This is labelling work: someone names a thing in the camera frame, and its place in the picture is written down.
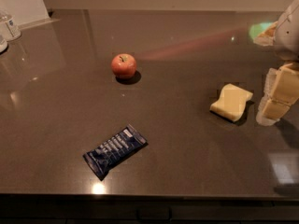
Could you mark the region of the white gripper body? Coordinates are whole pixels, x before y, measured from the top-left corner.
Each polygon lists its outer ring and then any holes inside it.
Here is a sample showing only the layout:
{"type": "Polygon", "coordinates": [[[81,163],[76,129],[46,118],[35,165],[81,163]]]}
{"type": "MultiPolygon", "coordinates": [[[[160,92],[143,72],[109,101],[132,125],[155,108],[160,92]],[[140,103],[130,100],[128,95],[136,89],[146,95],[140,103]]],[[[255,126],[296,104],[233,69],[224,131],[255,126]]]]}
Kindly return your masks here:
{"type": "Polygon", "coordinates": [[[293,0],[280,15],[274,50],[283,61],[299,61],[299,0],[293,0]]]}

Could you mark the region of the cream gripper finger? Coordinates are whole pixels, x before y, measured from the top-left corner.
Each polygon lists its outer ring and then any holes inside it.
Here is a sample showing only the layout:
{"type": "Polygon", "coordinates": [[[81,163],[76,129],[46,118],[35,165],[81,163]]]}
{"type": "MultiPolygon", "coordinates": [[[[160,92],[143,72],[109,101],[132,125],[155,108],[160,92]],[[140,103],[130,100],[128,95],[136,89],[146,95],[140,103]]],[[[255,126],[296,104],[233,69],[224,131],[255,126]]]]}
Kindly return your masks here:
{"type": "Polygon", "coordinates": [[[264,97],[267,103],[293,105],[299,99],[299,63],[284,63],[279,69],[270,68],[264,97]]]}
{"type": "Polygon", "coordinates": [[[272,126],[289,111],[287,105],[263,97],[256,115],[256,121],[263,126],[272,126]]]}

